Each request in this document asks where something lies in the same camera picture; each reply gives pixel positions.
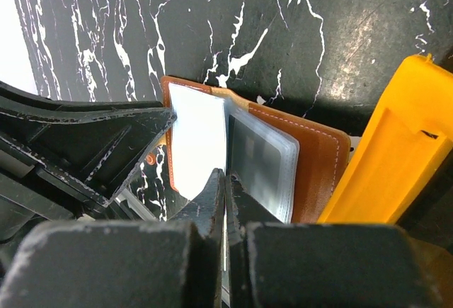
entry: yellow plastic part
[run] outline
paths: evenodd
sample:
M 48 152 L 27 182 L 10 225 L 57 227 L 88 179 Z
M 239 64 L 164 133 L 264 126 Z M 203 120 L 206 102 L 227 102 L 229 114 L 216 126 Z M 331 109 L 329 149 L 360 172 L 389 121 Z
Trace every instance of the yellow plastic part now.
M 453 147 L 453 74 L 406 58 L 319 223 L 395 223 Z

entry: white card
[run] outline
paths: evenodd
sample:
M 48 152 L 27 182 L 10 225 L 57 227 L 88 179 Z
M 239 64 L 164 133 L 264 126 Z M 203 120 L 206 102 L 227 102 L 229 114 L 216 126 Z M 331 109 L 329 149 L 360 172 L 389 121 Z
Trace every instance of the white card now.
M 187 86 L 168 85 L 178 119 L 172 127 L 173 183 L 193 200 L 205 187 L 212 169 L 225 172 L 227 133 L 225 100 Z

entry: black marble surface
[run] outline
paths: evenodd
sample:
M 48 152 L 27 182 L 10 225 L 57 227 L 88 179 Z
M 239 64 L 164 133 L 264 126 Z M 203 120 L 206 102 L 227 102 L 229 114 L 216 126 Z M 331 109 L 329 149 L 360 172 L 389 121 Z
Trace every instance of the black marble surface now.
M 16 0 L 42 96 L 161 99 L 164 74 L 360 136 L 406 56 L 453 47 L 453 0 Z M 165 147 L 132 189 L 161 219 Z

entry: white stitching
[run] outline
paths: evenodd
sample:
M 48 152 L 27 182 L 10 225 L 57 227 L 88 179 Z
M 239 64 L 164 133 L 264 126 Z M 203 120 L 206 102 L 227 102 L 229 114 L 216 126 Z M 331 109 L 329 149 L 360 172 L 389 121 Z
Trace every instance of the white stitching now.
M 293 125 L 296 125 L 296 126 L 299 126 L 299 127 L 303 127 L 305 129 L 314 131 L 316 133 L 321 133 L 322 135 L 325 135 L 327 137 L 332 138 L 335 141 L 336 145 L 337 145 L 337 152 L 336 152 L 336 157 L 335 157 L 335 166 L 333 167 L 333 182 L 332 182 L 332 187 L 331 187 L 331 193 L 333 193 L 333 189 L 335 188 L 336 175 L 337 175 L 338 155 L 340 153 L 340 142 L 338 141 L 338 139 L 335 138 L 334 136 L 328 134 L 328 133 L 325 133 L 325 132 L 322 132 L 322 131 L 319 131 L 319 130 L 315 130 L 312 127 L 308 127 L 308 126 L 305 126 L 305 125 L 302 125 L 302 124 L 298 124 L 296 122 L 292 122 L 291 120 L 288 120 L 288 119 L 283 119 L 283 118 L 277 117 L 276 115 L 270 115 L 269 113 L 266 113 L 266 112 L 263 112 L 263 111 L 260 111 L 260 110 L 256 110 L 254 108 L 250 108 L 250 110 L 262 113 L 262 114 L 264 114 L 264 115 L 266 115 L 268 117 L 272 117 L 272 118 L 275 118 L 275 119 L 278 119 L 278 120 L 283 120 L 284 122 L 288 122 L 289 124 L 293 124 Z
M 186 87 L 189 87 L 191 89 L 195 89 L 195 90 L 198 90 L 198 91 L 204 91 L 202 88 L 198 88 L 198 87 L 195 87 L 195 86 L 189 86 L 189 85 L 185 85 L 185 84 L 182 84 L 182 83 L 179 83 L 177 81 L 170 81 L 169 83 L 172 83 L 172 84 L 178 84 L 180 86 L 186 86 Z M 169 97 L 167 97 L 167 91 L 168 91 L 168 88 L 164 88 L 164 100 L 165 98 L 168 99 L 168 106 L 171 106 L 171 100 Z M 333 167 L 333 181 L 332 181 L 332 186 L 331 186 L 331 193 L 333 193 L 333 189 L 335 188 L 335 181 L 336 181 L 336 175 L 337 175 L 337 167 L 338 167 L 338 156 L 340 154 L 340 142 L 338 141 L 337 138 L 335 138 L 334 136 L 328 134 L 328 133 L 325 133 L 325 132 L 322 132 L 322 131 L 319 131 L 319 130 L 316 130 L 312 127 L 308 127 L 308 126 L 305 126 L 305 125 L 302 125 L 302 124 L 298 124 L 296 122 L 292 122 L 291 120 L 288 120 L 288 119 L 283 119 L 283 118 L 280 118 L 280 117 L 277 117 L 276 115 L 270 115 L 269 113 L 266 113 L 266 112 L 263 112 L 261 110 L 256 110 L 254 108 L 249 108 L 249 110 L 252 110 L 252 111 L 255 111 L 255 112 L 258 112 L 258 113 L 262 113 L 268 117 L 272 117 L 274 119 L 278 119 L 278 120 L 282 120 L 284 122 L 288 122 L 289 124 L 292 124 L 292 125 L 296 125 L 296 126 L 299 126 L 299 127 L 303 127 L 304 129 L 308 129 L 308 130 L 311 130 L 311 131 L 314 131 L 316 133 L 321 133 L 322 135 L 324 136 L 327 136 L 331 139 L 333 139 L 336 143 L 336 146 L 337 146 L 337 151 L 336 151 L 336 156 L 335 156 L 335 165 Z M 168 149 L 168 158 L 169 160 L 171 160 L 171 149 Z M 171 164 L 171 168 L 169 168 L 169 172 L 170 172 L 170 179 L 173 180 L 173 163 Z

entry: brown leather wallet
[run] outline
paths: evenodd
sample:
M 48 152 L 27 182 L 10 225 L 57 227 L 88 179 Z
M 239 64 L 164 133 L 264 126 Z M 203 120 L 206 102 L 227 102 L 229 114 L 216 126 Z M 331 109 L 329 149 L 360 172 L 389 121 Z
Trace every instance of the brown leather wallet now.
M 252 115 L 297 139 L 300 150 L 291 222 L 315 223 L 317 221 L 348 163 L 350 140 L 347 134 L 317 122 L 248 101 L 229 89 L 211 87 L 171 76 L 164 76 L 161 83 L 166 107 L 171 107 L 168 84 L 183 85 L 213 96 L 229 97 L 236 105 Z M 160 144 L 167 145 L 168 171 L 171 187 L 175 189 L 171 162 L 171 129 L 166 133 L 165 142 L 160 141 Z

